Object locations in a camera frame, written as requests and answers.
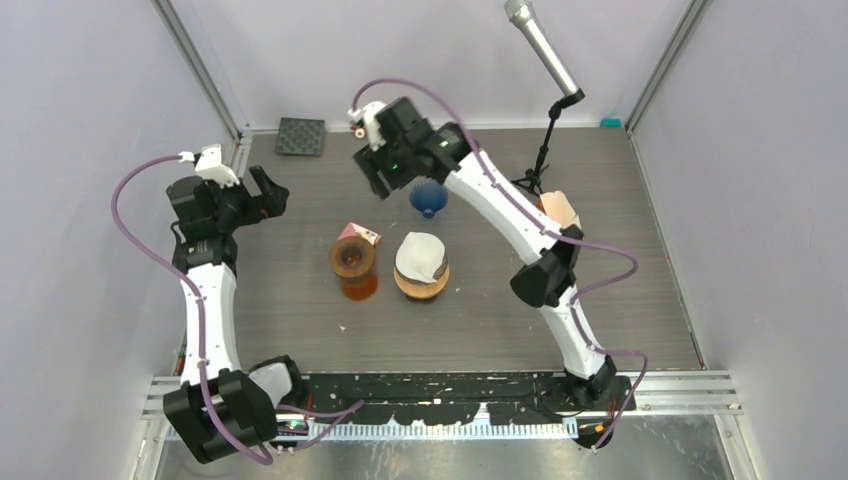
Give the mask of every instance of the metal floor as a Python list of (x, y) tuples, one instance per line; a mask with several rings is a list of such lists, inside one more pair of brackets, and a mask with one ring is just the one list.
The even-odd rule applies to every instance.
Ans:
[(169, 441), (158, 479), (732, 479), (712, 417), (625, 417), (597, 455), (570, 440), (325, 442), (266, 467), (243, 455), (200, 465)]
[[(543, 130), (475, 131), (509, 178), (531, 167)], [(320, 158), (280, 157), (274, 136), (257, 135), (250, 165), (262, 165), (291, 191), (285, 215), (240, 229), (236, 336), (243, 367), (290, 355), (304, 372), (561, 370), (541, 315), (511, 292), (520, 261), (509, 244), (459, 197), (424, 219), (408, 190), (380, 201), (352, 159), (364, 143), (328, 134)], [(698, 369), (651, 207), (621, 129), (560, 129), (551, 140), (547, 190), (565, 192), (586, 238), (630, 249), (641, 261), (631, 279), (582, 301), (599, 341), (641, 349), (650, 368)], [(383, 235), (380, 287), (363, 302), (346, 299), (327, 265), (342, 228), (357, 222)], [(445, 243), (450, 282), (432, 304), (406, 300), (392, 279), (394, 255), (410, 231)], [(626, 270), (615, 255), (583, 250), (578, 285)], [(616, 359), (621, 370), (639, 367)]]

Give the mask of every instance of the black tripod stand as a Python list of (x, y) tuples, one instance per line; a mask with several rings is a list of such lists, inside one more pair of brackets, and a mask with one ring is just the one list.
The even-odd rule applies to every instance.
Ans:
[(550, 166), (550, 164), (545, 165), (545, 157), (548, 156), (548, 142), (551, 140), (551, 133), (554, 131), (554, 124), (559, 119), (563, 109), (570, 107), (583, 99), (583, 91), (578, 90), (578, 92), (579, 95), (570, 95), (557, 100), (557, 102), (551, 106), (551, 109), (548, 110), (548, 118), (551, 119), (551, 123), (548, 124), (548, 131), (545, 132), (545, 141), (542, 142), (542, 146), (539, 147), (539, 155), (536, 157), (536, 166), (532, 169), (528, 168), (524, 172), (523, 178), (512, 181), (513, 185), (526, 190), (530, 193), (530, 195), (538, 197), (544, 193), (542, 191), (542, 173), (544, 173), (544, 171)]

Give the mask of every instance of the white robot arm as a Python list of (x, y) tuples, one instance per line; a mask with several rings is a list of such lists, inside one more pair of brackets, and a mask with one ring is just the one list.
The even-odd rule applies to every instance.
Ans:
[[(220, 145), (181, 156), (182, 162), (194, 163), (195, 175), (166, 190), (184, 237), (176, 246), (172, 264), (197, 286), (201, 298), (181, 281), (186, 302), (186, 362), (180, 389), (165, 395), (163, 410), (195, 458), (206, 463), (234, 453), (236, 448), (214, 428), (205, 410), (201, 359), (206, 361), (215, 410), (244, 445), (274, 438), (276, 406), (284, 399), (299, 403), (305, 392), (297, 366), (287, 356), (263, 362), (249, 373), (243, 371), (233, 326), (237, 246), (232, 233), (282, 215), (289, 192), (272, 182), (261, 167), (251, 167), (261, 191), (251, 196), (244, 182), (223, 164)], [(203, 322), (198, 301), (204, 306)]]
[[(597, 342), (579, 302), (573, 305), (576, 321), (569, 307), (577, 288), (573, 267), (579, 248), (547, 235), (561, 232), (579, 240), (580, 228), (560, 225), (539, 211), (498, 171), (485, 150), (480, 150), (478, 162), (455, 124), (434, 130), (406, 97), (388, 106), (375, 102), (351, 110), (348, 117), (352, 128), (367, 130), (369, 145), (354, 158), (374, 193), (386, 198), (417, 176), (432, 178), (474, 206), (509, 241), (525, 265), (510, 282), (513, 291), (538, 309), (551, 329), (565, 373), (573, 380), (574, 398), (586, 408), (599, 403), (616, 368), (610, 357), (592, 347)], [(534, 212), (534, 221), (522, 210)]]

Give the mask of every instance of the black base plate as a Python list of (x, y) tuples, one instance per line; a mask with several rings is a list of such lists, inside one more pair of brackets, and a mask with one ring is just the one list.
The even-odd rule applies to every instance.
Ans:
[[(466, 424), (474, 419), (481, 403), (486, 403), (492, 425), (560, 423), (562, 416), (555, 412), (568, 415), (582, 410), (559, 372), (322, 373), (304, 376), (304, 380), (308, 392), (305, 406), (312, 411), (338, 412), (363, 400), (365, 405), (346, 420), (359, 425), (383, 425), (390, 419), (401, 425), (415, 420), (426, 425)], [(628, 377), (615, 377), (607, 397), (589, 410), (619, 409), (629, 388)], [(635, 408), (632, 401), (627, 406), (628, 410)]]

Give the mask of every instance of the microphone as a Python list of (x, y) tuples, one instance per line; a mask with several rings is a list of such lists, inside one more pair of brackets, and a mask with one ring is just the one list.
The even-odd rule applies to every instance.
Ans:
[(582, 100), (586, 95), (583, 94), (583, 90), (577, 85), (577, 81), (568, 73), (565, 64), (559, 59), (556, 50), (554, 50), (554, 47), (551, 46), (545, 37), (545, 32), (536, 19), (533, 4), (529, 0), (507, 0), (506, 4), (504, 4), (504, 10), (506, 10), (506, 16), (509, 18), (509, 21), (527, 37), (530, 46), (536, 51), (536, 55), (545, 64), (545, 68), (554, 77), (554, 81), (565, 95), (560, 102), (560, 106), (565, 108)]

